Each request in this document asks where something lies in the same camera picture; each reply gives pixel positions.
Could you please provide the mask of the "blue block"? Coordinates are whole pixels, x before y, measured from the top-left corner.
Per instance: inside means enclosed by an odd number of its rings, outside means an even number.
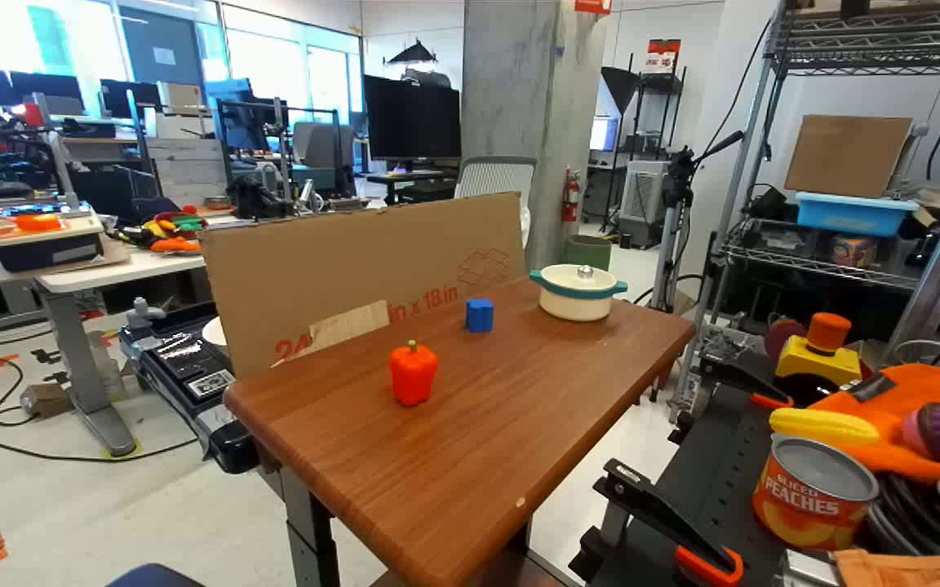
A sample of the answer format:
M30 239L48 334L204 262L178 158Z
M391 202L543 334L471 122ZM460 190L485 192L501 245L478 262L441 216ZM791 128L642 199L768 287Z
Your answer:
M492 305L482 296L475 296L465 305L465 331L468 334L489 334L492 331Z

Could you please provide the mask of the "yellow orange toy block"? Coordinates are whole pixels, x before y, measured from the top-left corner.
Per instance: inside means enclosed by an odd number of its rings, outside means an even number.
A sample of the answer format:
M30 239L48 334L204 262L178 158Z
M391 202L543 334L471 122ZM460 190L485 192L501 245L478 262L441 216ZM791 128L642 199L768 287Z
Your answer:
M862 356L847 346L851 322L840 315L812 315L804 334L791 334L777 352L773 374L816 374L828 385L862 380Z

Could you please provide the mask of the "orange toy bell pepper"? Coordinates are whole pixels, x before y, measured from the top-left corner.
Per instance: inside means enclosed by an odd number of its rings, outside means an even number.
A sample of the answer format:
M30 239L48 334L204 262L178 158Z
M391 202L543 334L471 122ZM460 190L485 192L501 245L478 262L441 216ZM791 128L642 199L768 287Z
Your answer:
M436 352L418 340L409 340L389 356L391 397L404 407L425 405L431 397L436 368Z

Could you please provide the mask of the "white pot with teal rim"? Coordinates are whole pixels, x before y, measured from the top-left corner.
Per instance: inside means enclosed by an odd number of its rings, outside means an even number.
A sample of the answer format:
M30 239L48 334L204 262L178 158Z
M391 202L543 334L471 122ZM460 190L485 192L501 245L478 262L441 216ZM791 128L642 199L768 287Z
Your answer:
M595 264L544 264L532 270L539 285L539 309L568 322L598 322L615 309L615 296L627 285Z

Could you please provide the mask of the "red fire extinguisher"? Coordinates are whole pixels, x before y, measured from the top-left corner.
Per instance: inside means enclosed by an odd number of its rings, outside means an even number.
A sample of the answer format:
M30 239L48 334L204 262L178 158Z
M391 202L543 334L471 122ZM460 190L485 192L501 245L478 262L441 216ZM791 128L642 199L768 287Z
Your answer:
M576 225L581 212L581 180L576 170L564 170L564 184L562 184L562 222Z

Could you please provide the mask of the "wooden table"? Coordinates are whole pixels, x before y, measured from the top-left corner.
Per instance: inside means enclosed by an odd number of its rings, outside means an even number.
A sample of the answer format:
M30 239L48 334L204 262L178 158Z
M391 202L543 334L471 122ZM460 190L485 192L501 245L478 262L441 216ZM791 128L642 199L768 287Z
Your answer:
M281 462L302 587L340 587L336 529L411 587L475 583L692 340L685 319L631 305L554 319L528 281L489 300L485 335L446 305L232 389L228 407ZM441 359L416 407L389 374L409 340Z

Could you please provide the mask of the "black monitor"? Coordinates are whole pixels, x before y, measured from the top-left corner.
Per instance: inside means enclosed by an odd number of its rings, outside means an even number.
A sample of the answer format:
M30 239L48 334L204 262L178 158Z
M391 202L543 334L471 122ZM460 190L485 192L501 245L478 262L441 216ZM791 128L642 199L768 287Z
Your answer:
M366 74L363 94L377 159L460 153L460 94L454 87Z

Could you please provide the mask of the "brown cardboard sheet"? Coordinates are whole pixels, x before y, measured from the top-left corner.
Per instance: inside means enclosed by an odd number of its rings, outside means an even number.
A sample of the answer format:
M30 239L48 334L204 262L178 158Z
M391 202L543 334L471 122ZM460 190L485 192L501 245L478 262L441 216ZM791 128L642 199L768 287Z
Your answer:
M398 322L525 274L515 192L213 228L204 259L237 374L303 356L345 309Z

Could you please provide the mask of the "yellow toy banana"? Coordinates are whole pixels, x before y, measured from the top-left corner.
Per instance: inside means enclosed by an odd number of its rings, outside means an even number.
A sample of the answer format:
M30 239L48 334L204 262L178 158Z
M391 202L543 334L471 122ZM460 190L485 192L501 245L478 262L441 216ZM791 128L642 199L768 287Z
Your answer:
M791 437L812 437L823 443L876 443L877 428L854 415L816 407L777 407L771 428Z

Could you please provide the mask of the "blue plastic bin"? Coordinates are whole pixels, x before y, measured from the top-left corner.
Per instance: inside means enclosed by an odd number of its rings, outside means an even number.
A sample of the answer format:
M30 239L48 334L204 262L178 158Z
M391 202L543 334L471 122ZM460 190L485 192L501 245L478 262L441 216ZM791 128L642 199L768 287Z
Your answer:
M896 239L915 202L870 199L870 196L796 196L796 222L804 228L843 231L862 239Z

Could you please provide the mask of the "peaches tin can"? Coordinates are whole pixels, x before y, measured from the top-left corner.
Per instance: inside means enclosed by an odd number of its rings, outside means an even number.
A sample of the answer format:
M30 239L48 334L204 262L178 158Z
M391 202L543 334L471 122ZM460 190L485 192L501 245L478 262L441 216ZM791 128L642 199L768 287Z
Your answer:
M854 546L876 499L877 480L854 458L818 440L773 434L751 508L791 547L840 551Z

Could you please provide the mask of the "cardboard piece on shelf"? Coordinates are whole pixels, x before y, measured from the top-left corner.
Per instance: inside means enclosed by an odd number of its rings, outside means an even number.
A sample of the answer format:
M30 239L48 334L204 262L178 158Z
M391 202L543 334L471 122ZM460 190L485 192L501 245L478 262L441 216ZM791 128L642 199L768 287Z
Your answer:
M805 114L784 185L792 192L884 196L906 139L906 119Z

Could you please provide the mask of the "white standing desk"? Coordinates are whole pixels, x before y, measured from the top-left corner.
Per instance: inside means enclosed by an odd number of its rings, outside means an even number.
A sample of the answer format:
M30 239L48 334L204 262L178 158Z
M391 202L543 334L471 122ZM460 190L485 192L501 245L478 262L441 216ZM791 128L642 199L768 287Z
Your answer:
M137 449L137 440L116 411L109 397L109 383L95 367L92 343L86 334L81 296L119 285L188 274L204 267L205 267L204 259L162 259L123 247L121 262L88 262L51 270L26 270L26 281L33 285L37 296L48 315L56 343L72 374L72 405L80 411L80 421L110 458L130 458Z

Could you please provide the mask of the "white box with orange item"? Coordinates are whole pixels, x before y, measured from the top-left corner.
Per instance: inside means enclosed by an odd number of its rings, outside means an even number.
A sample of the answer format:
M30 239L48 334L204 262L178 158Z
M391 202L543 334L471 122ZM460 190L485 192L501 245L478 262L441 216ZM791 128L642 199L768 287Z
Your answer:
M81 264L102 256L92 209L0 216L0 264L13 274Z

